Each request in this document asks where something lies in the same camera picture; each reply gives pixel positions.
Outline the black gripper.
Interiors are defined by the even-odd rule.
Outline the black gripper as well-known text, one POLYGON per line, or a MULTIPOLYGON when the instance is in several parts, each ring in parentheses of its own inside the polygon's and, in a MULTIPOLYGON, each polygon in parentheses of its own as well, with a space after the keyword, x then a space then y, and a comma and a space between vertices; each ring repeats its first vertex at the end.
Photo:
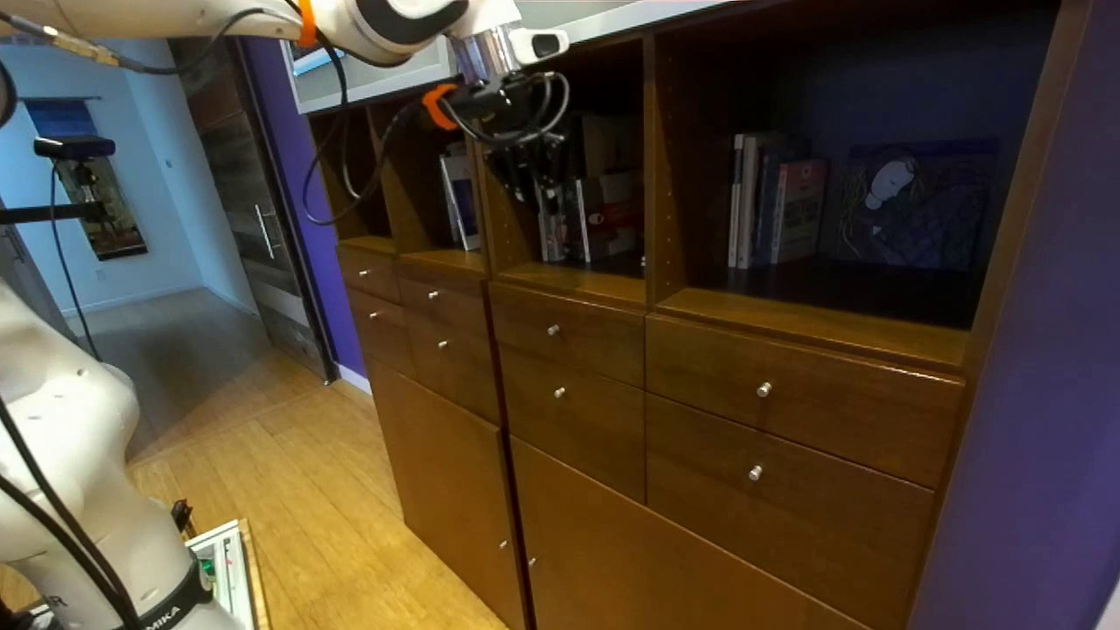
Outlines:
POLYGON ((462 85, 448 98, 453 121, 486 143, 511 146, 547 135, 571 106, 571 81, 547 69, 571 50, 564 29, 504 24, 453 44, 462 85))

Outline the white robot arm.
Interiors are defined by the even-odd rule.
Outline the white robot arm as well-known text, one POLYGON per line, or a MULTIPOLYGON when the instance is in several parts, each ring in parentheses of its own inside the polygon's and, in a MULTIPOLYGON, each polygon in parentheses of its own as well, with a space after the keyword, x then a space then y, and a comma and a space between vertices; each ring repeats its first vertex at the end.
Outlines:
POLYGON ((475 143, 531 143, 561 126, 571 81, 550 59, 571 50, 564 29, 530 29, 519 0, 0 0, 5 35, 154 72, 108 37, 274 37, 367 65, 404 65, 444 37, 458 85, 425 94, 442 130, 475 143))

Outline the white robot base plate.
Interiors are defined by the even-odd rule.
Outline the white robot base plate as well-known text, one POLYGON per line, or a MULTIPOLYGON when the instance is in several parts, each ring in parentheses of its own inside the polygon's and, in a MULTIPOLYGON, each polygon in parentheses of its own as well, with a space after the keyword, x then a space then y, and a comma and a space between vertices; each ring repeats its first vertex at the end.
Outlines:
POLYGON ((270 630, 251 535, 241 519, 188 538, 210 603, 176 630, 270 630))

